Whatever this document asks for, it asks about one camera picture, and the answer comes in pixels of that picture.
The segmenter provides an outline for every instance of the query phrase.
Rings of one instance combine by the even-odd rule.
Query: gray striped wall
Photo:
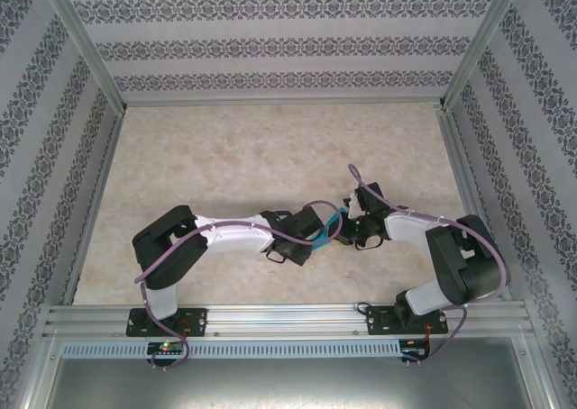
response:
[[[491,0],[72,0],[129,104],[443,95]]]
[[[0,408],[59,304],[117,122],[49,0],[0,0]]]
[[[577,407],[577,0],[514,0],[453,107],[563,407]]]

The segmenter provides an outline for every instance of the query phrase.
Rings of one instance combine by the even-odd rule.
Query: black mounting plate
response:
[[[429,325],[431,334],[447,334],[449,328],[441,310],[413,316],[408,326],[402,327],[392,305],[367,306],[364,313],[367,316],[369,335],[409,335],[425,334]]]
[[[174,332],[186,337],[204,337],[206,329],[205,308],[179,308],[161,322]],[[133,308],[126,324],[128,337],[166,337],[168,334],[152,321],[144,308]]]

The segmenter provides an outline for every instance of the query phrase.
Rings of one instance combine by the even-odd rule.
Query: marble floor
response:
[[[215,218],[336,205],[354,163],[393,202],[463,215],[433,106],[236,105],[129,108],[75,304],[139,304],[133,236],[175,205]],[[332,212],[317,207],[327,219]],[[428,252],[403,242],[356,251],[332,243],[304,267],[257,253],[202,258],[180,304],[390,302],[431,277]]]

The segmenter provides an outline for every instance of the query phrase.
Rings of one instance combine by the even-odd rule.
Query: patterned wallpaper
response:
[[[562,407],[577,407],[576,0],[514,0],[453,108]]]
[[[72,0],[128,103],[443,95],[491,0]]]
[[[59,304],[116,116],[49,0],[0,0],[0,408]]]

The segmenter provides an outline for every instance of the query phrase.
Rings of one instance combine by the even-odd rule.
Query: perforated metal strip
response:
[[[67,342],[63,359],[143,359],[147,341]],[[192,341],[190,358],[295,359],[400,357],[398,340],[370,341]],[[159,355],[172,359],[178,356]]]

